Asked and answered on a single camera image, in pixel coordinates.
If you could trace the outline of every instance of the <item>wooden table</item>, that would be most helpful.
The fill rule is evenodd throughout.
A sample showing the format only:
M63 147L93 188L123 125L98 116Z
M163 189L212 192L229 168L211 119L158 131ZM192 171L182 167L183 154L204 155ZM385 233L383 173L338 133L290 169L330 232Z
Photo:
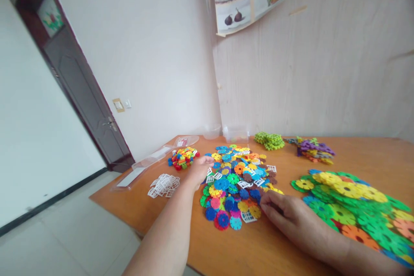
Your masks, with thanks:
M286 145L277 151L250 142L250 149L266 154L269 165L276 165L278 188L285 194L302 197L290 181L308 170L344 171L369 182L385 194L414 208L414 145L397 138L318 138L335 152L334 165L312 163L296 156L296 147ZM192 147L200 154L213 153L226 144L223 137L200 140ZM145 235L167 203L167 198L147 196L150 184L162 173L184 178L188 170L168 167L167 157L148 169L131 191L110 191L121 176L91 196L91 199ZM191 241L187 264L204 275L326 275L337 274L296 248L263 216L240 231L221 232L206 220L200 206L201 189L194 195Z

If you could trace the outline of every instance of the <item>plastic packaging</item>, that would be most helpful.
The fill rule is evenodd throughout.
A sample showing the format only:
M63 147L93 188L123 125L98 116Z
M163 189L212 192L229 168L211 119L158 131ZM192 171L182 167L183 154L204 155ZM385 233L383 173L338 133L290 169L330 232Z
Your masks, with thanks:
M125 191L131 190L132 186L137 182L138 177L151 165L165 158L174 149L180 149L192 144L195 144L200 137L198 136L182 136L178 137L174 145L165 144L157 151L153 152L143 160L132 165L133 171L124 176L116 185L111 188L111 191Z
M218 123L206 124L202 127L204 138L207 140L216 139L220 136L221 125Z
M250 132L247 126L225 126L223 128L223 135L227 143L249 143Z

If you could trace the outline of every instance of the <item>wood grain wall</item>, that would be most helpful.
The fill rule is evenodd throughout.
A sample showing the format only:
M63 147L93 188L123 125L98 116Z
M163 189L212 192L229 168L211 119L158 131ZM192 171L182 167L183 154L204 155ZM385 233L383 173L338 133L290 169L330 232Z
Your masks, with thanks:
M414 141L414 0L285 0L212 38L223 126Z

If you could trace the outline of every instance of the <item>forearm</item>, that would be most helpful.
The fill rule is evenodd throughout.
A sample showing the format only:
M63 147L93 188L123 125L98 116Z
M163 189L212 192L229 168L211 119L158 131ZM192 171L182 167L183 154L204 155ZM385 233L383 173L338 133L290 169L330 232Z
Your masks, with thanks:
M343 235L330 245L323 261L344 275L409 275L410 270L387 256Z
M146 234L124 276L182 275L190 244L193 196L194 187L184 181Z

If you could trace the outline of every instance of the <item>hand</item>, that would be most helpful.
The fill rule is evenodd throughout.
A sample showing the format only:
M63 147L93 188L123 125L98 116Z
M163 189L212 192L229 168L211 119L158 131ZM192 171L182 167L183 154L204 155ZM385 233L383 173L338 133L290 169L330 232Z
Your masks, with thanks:
M327 262L349 243L321 220L301 199L268 191L260 201L269 220L302 251Z
M212 157L202 156L195 159L184 182L191 184L191 186L194 187L194 191L197 191L200 187L200 183L202 183L207 176L208 168L213 166L214 159Z

